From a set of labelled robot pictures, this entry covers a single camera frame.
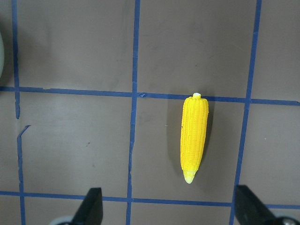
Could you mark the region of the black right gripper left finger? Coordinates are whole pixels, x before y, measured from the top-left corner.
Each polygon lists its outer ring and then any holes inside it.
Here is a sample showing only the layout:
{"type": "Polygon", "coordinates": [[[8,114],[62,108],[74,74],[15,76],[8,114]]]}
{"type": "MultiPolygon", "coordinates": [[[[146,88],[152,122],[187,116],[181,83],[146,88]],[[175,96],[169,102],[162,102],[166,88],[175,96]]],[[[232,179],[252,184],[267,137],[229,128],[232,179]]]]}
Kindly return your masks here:
{"type": "Polygon", "coordinates": [[[71,220],[71,225],[100,225],[103,220],[103,200],[100,187],[90,188],[71,220]]]}

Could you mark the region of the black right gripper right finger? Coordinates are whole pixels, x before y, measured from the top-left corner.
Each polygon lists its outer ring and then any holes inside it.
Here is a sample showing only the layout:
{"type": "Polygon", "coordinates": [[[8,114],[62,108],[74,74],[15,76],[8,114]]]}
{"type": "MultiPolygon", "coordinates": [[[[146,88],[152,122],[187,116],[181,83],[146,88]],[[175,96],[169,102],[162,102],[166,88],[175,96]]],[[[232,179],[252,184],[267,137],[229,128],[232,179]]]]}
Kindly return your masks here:
{"type": "Polygon", "coordinates": [[[234,215],[241,225],[298,225],[292,217],[275,216],[246,185],[235,188],[234,215]]]}

